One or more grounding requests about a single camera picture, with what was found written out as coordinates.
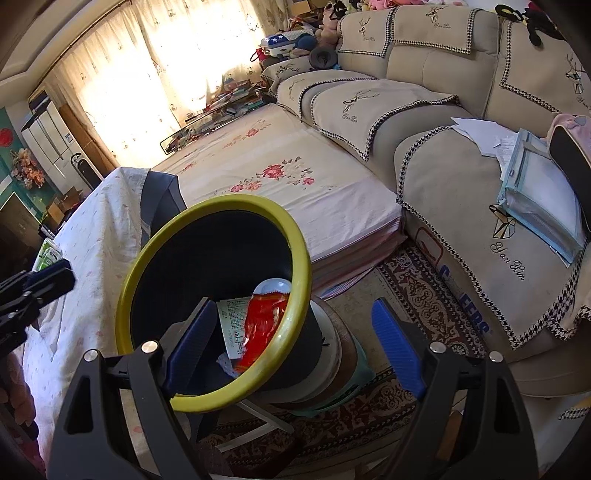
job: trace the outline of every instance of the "brown ornate rug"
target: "brown ornate rug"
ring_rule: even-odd
[[[328,301],[363,346],[376,378],[354,399],[312,419],[277,414],[306,443],[281,476],[319,478],[354,468],[391,453],[404,434],[415,400],[400,387],[371,326],[371,306],[378,297],[386,297],[402,320],[420,325],[431,341],[439,340],[458,353],[485,354],[484,344],[456,299],[407,240],[363,280]],[[202,441],[217,445],[261,424],[259,420],[224,423],[221,417],[216,431]],[[275,430],[224,455],[230,466],[257,466],[292,441],[290,435]]]

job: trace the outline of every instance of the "yellow rim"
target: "yellow rim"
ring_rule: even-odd
[[[156,252],[188,224],[211,213],[224,210],[245,210],[257,213],[273,222],[281,231],[291,250],[293,263],[291,294],[275,335],[256,362],[240,377],[219,390],[197,397],[175,396],[170,403],[177,411],[201,413],[219,410],[241,401],[260,388],[277,371],[291,351],[308,311],[311,291],[310,256],[304,237],[294,219],[275,202],[263,197],[240,194],[220,196],[181,212],[164,225],[139,253],[125,279],[117,305],[115,337],[119,354],[125,355],[134,350],[129,328],[131,304],[139,279]]]

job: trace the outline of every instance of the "metal screw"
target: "metal screw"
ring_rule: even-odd
[[[442,344],[441,342],[433,342],[431,345],[429,345],[429,349],[433,353],[445,353],[445,350],[447,350],[447,347],[444,344]]]
[[[84,354],[84,360],[86,360],[87,362],[92,362],[98,356],[99,356],[99,352],[97,352],[96,350],[88,350]]]
[[[152,353],[155,352],[158,348],[158,342],[154,342],[154,340],[148,340],[142,344],[142,351],[143,353]]]
[[[496,364],[500,364],[504,360],[503,354],[497,351],[492,351],[489,353],[488,358],[490,358]]]

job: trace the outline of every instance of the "sofa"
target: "sofa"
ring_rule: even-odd
[[[265,69],[277,104],[341,145],[397,193],[405,230],[521,392],[591,390],[591,252],[572,265],[495,208],[496,159],[452,117],[544,137],[556,112],[588,115],[591,84],[565,41],[454,5],[346,15],[340,70],[308,57]]]

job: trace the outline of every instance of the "blue gripper pad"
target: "blue gripper pad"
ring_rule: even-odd
[[[421,343],[421,345],[413,346],[411,344],[411,339],[400,325],[402,322],[397,319],[386,299],[377,299],[374,302],[371,320],[379,342],[390,365],[396,372],[402,388],[411,392],[416,399],[422,399],[427,386],[421,377],[421,356],[415,348],[424,345],[420,341],[417,343]]]
[[[160,339],[163,348],[175,344],[168,356],[163,389],[170,396],[187,387],[217,323],[216,303],[203,299],[184,322],[171,325]]]

